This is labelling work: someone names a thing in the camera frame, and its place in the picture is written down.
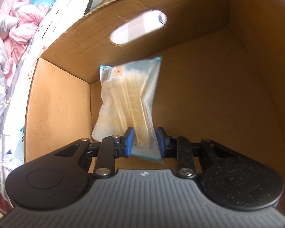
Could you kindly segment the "large cardboard box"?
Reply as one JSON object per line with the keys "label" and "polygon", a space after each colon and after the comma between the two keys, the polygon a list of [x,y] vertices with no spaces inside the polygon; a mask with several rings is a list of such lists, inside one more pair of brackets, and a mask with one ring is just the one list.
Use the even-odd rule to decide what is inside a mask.
{"label": "large cardboard box", "polygon": [[25,160],[91,136],[100,65],[155,56],[155,127],[219,142],[285,184],[285,0],[112,0],[95,9],[37,61]]}

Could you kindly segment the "clear cotton swab bag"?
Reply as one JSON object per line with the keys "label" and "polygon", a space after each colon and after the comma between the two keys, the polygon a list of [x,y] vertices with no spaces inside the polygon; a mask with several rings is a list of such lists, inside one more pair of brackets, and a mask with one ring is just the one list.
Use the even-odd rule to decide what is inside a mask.
{"label": "clear cotton swab bag", "polygon": [[132,61],[115,67],[101,65],[102,105],[92,138],[135,131],[131,155],[160,162],[162,159],[152,120],[152,107],[162,57]]}

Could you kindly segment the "pink grey floral duvet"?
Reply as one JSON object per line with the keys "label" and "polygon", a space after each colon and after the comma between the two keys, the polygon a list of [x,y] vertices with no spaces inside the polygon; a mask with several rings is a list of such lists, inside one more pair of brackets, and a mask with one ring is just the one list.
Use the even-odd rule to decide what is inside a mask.
{"label": "pink grey floral duvet", "polygon": [[29,41],[47,14],[31,0],[3,0],[0,9],[0,105],[5,102],[15,71]]}

